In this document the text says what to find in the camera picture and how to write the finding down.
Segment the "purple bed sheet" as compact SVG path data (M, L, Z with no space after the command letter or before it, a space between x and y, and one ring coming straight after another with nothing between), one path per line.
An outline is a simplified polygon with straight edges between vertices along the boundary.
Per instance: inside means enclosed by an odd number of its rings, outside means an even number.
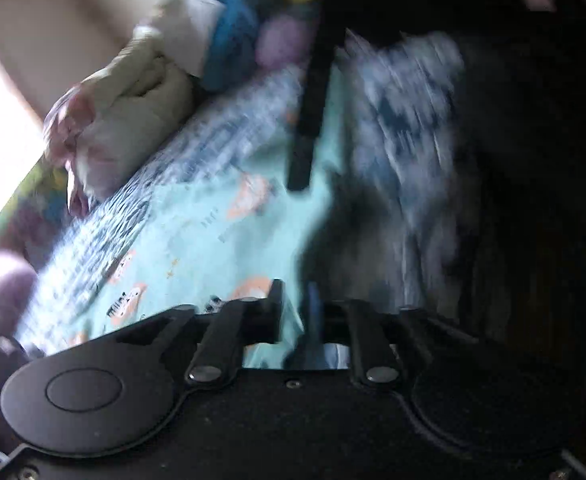
M263 70L302 62L314 39L314 27L290 14L279 14L259 30L255 61Z

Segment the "blue white patterned quilt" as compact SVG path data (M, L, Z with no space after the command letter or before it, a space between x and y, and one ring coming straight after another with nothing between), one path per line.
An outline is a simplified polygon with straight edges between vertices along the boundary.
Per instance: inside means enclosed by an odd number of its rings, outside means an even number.
M345 165L329 216L302 255L302 277L322 299L452 318L459 205L450 100L464 70L457 44L434 34L377 50L351 37L332 70L344 79Z

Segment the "cream pink folded duvet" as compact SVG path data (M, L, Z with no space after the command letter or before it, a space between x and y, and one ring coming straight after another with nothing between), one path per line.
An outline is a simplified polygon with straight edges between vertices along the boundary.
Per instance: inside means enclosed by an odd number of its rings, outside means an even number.
M163 0L107 66L51 107L44 156L67 171L72 216L110 198L192 113L192 79L223 10L217 0Z

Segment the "teal lion print baby garment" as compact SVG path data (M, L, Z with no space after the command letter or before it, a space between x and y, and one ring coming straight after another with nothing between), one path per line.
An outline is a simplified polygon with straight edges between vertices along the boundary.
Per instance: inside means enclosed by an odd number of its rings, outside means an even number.
M330 74L309 187L287 190L299 66L218 96L87 219L73 223L40 274L18 341L53 354L179 304L214 313L284 284L271 344L243 363L280 368L304 325L301 259L329 216L344 169L343 76Z

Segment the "colourful alphabet play mat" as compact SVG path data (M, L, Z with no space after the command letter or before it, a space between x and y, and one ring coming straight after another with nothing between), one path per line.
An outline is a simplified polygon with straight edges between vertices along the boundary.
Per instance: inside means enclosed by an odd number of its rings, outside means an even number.
M67 172L40 158L0 211L0 250L15 252L39 271L71 221Z

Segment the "lavender pillow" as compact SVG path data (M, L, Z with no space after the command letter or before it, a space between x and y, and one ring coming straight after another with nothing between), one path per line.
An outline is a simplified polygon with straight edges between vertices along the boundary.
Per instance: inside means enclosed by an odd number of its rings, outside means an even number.
M12 335L28 306L38 274L15 252L0 252L0 335Z

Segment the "teal blue blanket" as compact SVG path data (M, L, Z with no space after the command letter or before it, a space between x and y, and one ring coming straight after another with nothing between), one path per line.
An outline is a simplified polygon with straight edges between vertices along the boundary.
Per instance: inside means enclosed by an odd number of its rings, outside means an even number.
M207 50L202 88L220 93L241 84L255 70L258 15L247 0L220 0L220 13Z

